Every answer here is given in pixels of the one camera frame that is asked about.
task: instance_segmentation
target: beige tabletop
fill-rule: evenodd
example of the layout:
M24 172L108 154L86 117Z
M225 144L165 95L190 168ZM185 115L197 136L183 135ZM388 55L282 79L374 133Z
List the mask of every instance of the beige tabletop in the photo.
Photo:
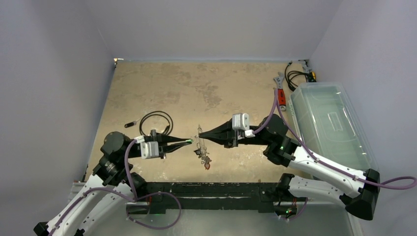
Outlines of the beige tabletop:
M139 136L139 126L124 128L124 124L140 119L145 114L162 110L171 115L174 129L171 136L190 138L228 121L234 113L248 113L251 125L258 125L266 117L273 103L273 77L284 72L286 63L194 63L194 62L119 62L98 127L87 176L102 157L100 147L104 137L119 131L130 138ZM294 63L291 70L302 71ZM294 79L296 84L305 79ZM289 99L291 91L284 82ZM166 121L151 117L143 126L162 132ZM130 159L133 172L146 181L190 182L277 182L282 173L303 175L302 172L269 162L262 151L265 146L246 146L226 149L205 141L211 168L205 170L193 152L196 143L169 153L167 158Z

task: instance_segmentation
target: plastic storage box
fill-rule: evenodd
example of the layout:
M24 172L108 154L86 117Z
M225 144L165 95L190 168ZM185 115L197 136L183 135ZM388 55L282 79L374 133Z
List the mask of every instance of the plastic storage box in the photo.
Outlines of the plastic storage box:
M318 154L357 170L378 170L363 129L339 83L304 83L288 101L296 132Z

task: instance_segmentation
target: gray wall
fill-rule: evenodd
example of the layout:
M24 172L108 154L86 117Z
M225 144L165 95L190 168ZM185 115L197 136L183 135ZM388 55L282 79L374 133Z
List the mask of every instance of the gray wall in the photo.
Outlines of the gray wall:
M115 57L309 58L342 0L86 0Z
M416 12L412 0L344 0L311 57L318 80L346 88L382 180L417 176ZM366 235L415 235L416 196L381 190Z
M0 235L33 235L83 175L113 59L82 0L0 5Z

